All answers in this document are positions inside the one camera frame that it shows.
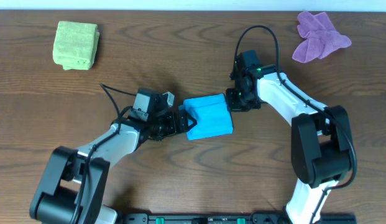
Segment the folded green cloth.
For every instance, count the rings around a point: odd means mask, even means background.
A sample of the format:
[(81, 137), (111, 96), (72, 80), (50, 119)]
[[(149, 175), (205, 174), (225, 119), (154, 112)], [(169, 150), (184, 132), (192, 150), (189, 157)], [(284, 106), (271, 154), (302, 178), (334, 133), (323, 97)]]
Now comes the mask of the folded green cloth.
[(89, 70), (100, 33), (96, 24), (60, 21), (53, 43), (53, 61), (64, 70)]

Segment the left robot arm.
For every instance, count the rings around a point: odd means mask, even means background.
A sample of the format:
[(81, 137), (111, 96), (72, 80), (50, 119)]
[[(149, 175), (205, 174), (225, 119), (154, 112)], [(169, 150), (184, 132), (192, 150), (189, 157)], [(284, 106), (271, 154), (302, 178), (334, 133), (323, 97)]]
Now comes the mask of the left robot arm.
[(161, 141), (196, 124), (185, 110), (150, 114), (125, 107), (93, 142), (53, 150), (30, 203), (30, 217), (42, 223), (114, 223), (117, 212), (102, 204), (109, 170), (146, 140)]

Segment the blue microfiber cloth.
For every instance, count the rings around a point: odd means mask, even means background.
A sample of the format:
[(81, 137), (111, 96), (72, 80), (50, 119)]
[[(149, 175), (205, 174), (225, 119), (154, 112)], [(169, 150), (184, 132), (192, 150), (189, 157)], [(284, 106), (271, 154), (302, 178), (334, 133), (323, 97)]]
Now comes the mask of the blue microfiber cloth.
[(233, 132), (231, 114), (227, 109), (223, 93), (186, 99), (179, 108), (184, 109), (197, 121), (197, 124), (186, 133), (188, 140), (210, 138)]

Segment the purple crumpled cloth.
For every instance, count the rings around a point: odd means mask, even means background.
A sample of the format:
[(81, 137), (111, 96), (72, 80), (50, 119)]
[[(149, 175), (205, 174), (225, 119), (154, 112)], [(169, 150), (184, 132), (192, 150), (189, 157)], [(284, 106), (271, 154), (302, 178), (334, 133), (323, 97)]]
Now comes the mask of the purple crumpled cloth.
[(304, 39), (292, 55), (292, 59), (297, 62), (308, 63), (316, 58), (322, 59), (352, 45), (350, 38), (336, 30), (325, 12), (312, 14), (303, 11), (299, 13), (297, 20), (297, 31)]

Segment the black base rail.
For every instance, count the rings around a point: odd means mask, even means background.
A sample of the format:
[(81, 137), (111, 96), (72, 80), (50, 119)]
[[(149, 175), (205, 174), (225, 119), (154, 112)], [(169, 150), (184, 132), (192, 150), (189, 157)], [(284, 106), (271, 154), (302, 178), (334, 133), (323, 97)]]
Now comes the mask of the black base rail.
[(123, 216), (123, 224), (281, 224), (292, 223), (283, 213), (253, 215), (148, 215), (131, 213)]

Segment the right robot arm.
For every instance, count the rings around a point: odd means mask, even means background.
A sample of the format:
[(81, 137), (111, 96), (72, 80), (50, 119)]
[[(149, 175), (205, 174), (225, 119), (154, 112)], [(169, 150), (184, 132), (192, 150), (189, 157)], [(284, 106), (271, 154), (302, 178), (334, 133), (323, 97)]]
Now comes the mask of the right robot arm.
[(323, 222), (329, 193), (350, 185), (357, 174), (347, 111), (312, 99), (275, 65), (234, 67), (230, 78), (235, 82), (226, 92), (231, 111), (267, 103), (291, 126), (291, 162), (298, 180), (285, 207), (290, 222)]

